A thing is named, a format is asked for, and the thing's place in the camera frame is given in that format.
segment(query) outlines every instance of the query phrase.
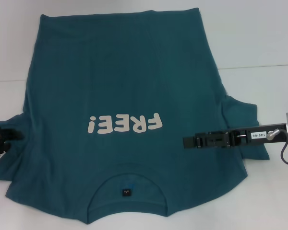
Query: t-shirt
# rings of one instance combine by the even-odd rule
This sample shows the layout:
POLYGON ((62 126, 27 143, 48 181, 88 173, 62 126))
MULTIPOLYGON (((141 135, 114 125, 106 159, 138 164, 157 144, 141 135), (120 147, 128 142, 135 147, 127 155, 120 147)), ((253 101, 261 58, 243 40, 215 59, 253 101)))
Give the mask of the t-shirt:
POLYGON ((169 216, 239 184, 243 158, 269 158, 263 145, 184 149, 183 137, 257 126, 256 113, 226 95, 198 8, 42 15, 23 113, 0 122, 25 136, 0 180, 9 199, 87 224, 169 216))

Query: black clamp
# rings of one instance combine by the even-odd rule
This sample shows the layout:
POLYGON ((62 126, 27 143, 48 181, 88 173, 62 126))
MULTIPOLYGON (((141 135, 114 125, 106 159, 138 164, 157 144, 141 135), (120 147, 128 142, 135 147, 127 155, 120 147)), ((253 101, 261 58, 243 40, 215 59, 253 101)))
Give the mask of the black clamp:
POLYGON ((7 152, 11 148, 11 144, 7 140, 21 140, 24 136, 15 129, 0 128, 0 155, 7 152))

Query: white background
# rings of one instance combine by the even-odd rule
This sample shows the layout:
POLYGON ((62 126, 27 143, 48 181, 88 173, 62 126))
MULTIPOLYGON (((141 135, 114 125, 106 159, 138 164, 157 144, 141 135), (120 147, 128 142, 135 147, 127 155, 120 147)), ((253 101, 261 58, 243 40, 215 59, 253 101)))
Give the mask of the white background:
MULTIPOLYGON (((258 105, 261 124, 286 122, 288 0, 0 0, 0 120, 22 111, 39 17, 170 11, 199 7, 228 94, 258 105)), ((249 177, 224 196, 168 218, 120 213, 90 225, 5 198, 0 230, 288 230, 288 167, 283 143, 266 145, 270 161, 246 160, 249 177)), ((288 160, 288 148, 285 152, 288 160)))

